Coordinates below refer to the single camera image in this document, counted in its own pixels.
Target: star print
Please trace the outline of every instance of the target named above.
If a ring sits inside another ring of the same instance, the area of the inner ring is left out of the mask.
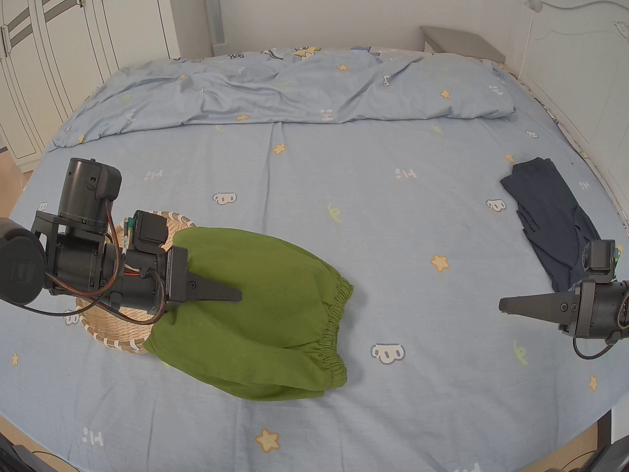
[[[431,264],[435,266],[436,270],[439,272],[443,272],[444,269],[450,268],[450,264],[448,264],[448,257],[435,255],[435,258],[431,261]]]
[[[264,452],[271,452],[272,449],[279,449],[279,434],[269,433],[267,429],[262,429],[262,434],[256,437],[256,442]]]

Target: white wardrobe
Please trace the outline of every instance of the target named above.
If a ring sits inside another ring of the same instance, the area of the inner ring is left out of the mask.
[[[211,56],[204,0],[0,0],[0,133],[22,171],[122,67]]]

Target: wooden floor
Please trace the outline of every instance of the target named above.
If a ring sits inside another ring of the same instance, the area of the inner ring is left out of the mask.
[[[20,170],[13,164],[11,155],[8,152],[0,153],[0,216],[9,216],[15,202],[20,197],[24,186],[27,184],[31,173],[20,173]],[[8,359],[0,359],[0,361],[9,361]],[[35,451],[43,450],[43,447],[35,441],[24,435],[9,422],[0,417],[0,433],[4,434],[14,444],[22,444],[28,449]],[[545,472],[549,468],[558,468],[566,471],[578,468],[583,465],[589,454],[581,456],[588,451],[593,451],[597,447],[598,434],[596,425],[593,425],[573,441],[566,444],[563,448],[551,453],[549,456],[539,462],[526,467],[521,472]],[[56,468],[59,472],[72,472],[75,469],[64,464],[58,458],[52,456],[39,455],[46,463]]]

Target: yellow cartoon print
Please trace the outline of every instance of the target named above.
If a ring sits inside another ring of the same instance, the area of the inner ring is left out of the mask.
[[[321,47],[306,47],[304,49],[299,49],[298,51],[295,51],[295,56],[300,56],[301,59],[306,59],[309,58],[310,56],[314,55],[315,51],[320,51]]]

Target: green garment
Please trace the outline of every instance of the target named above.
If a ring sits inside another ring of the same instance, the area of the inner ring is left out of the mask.
[[[242,303],[189,301],[153,326],[145,348],[236,397],[320,397],[347,381],[336,353],[353,287],[337,270],[283,240],[236,229],[175,234],[188,270],[242,291]]]

